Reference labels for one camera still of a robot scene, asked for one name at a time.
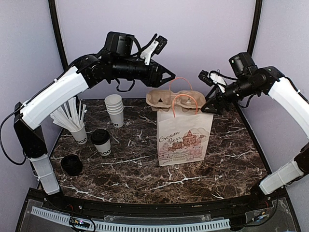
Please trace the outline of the brown cardboard cup carrier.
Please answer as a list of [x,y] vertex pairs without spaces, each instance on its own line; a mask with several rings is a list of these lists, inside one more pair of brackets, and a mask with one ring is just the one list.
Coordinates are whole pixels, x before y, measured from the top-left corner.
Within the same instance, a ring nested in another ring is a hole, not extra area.
[[200,109],[206,104],[204,95],[194,90],[182,90],[172,92],[171,90],[152,90],[146,94],[146,103],[151,106],[153,111],[168,111],[174,102],[174,107],[179,106],[184,112],[188,110]]

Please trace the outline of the stack of white paper cups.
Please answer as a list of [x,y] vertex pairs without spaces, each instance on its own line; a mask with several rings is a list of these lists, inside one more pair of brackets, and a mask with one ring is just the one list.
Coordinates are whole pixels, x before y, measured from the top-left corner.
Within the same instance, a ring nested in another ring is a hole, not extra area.
[[124,106],[122,97],[118,94],[112,94],[104,100],[107,112],[114,127],[120,128],[124,124]]

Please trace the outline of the single black cup lid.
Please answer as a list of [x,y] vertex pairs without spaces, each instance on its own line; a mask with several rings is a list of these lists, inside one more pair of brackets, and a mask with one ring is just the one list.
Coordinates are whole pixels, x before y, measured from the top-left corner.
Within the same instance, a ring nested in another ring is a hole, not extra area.
[[94,145],[102,145],[108,142],[110,134],[107,130],[97,129],[91,134],[91,142]]

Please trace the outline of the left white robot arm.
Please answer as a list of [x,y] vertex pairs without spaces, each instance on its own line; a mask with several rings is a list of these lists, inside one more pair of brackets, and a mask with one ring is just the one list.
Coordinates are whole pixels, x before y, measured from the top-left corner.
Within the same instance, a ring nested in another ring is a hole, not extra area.
[[106,80],[141,80],[147,87],[160,87],[173,80],[175,74],[154,60],[144,61],[120,56],[85,55],[76,59],[69,69],[42,92],[15,106],[14,130],[30,160],[37,178],[58,211],[68,207],[48,157],[41,123],[69,99]]

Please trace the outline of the printed paper takeout bag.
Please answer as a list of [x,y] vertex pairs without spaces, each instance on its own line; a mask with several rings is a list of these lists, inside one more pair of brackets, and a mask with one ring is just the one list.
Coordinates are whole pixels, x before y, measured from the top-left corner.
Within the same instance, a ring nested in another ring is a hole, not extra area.
[[203,161],[210,140],[213,114],[181,107],[157,110],[157,153],[160,166]]

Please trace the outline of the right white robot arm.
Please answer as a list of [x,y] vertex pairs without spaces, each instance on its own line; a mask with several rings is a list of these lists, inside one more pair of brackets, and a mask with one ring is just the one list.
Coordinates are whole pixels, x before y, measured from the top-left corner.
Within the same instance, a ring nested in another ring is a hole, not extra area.
[[[241,71],[237,80],[229,85],[223,80],[224,76],[217,71],[201,71],[198,77],[208,86],[215,86],[215,93],[210,94],[210,98],[201,108],[203,113],[221,115],[223,110],[229,110],[231,103],[264,93],[280,104],[308,135],[309,102],[277,68],[269,66],[252,72]],[[305,145],[288,163],[251,188],[246,205],[251,210],[258,209],[265,202],[265,195],[303,178],[308,173],[309,146]]]

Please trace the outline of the single white paper cup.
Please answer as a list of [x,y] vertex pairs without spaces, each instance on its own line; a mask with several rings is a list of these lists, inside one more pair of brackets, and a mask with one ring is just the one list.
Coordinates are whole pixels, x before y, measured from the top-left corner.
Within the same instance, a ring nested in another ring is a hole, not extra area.
[[111,154],[112,149],[110,139],[102,144],[94,144],[94,146],[97,149],[98,153],[102,156],[108,156]]

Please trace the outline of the stack of black lids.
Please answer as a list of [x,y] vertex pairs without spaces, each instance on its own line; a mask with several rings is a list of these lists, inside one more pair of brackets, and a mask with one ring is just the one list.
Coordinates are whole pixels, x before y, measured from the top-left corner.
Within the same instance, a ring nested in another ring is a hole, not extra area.
[[61,162],[61,167],[70,176],[77,176],[83,170],[83,164],[77,155],[67,155]]

